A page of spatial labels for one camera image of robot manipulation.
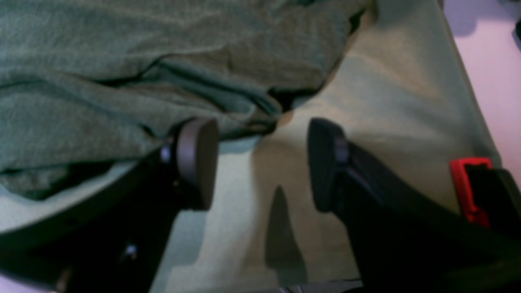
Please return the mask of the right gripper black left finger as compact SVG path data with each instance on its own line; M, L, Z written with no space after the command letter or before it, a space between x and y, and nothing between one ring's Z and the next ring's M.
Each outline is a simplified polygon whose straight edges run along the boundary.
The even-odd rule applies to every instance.
M213 118L173 126L160 148L98 193L1 234L1 274L54 293L147 293L175 217L212 205Z

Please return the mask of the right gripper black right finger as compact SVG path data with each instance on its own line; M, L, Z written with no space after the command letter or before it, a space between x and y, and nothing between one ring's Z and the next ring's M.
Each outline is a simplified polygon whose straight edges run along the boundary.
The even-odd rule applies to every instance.
M441 207L328 119L311 119L307 149L315 206L346 226L361 291L519 293L520 239Z

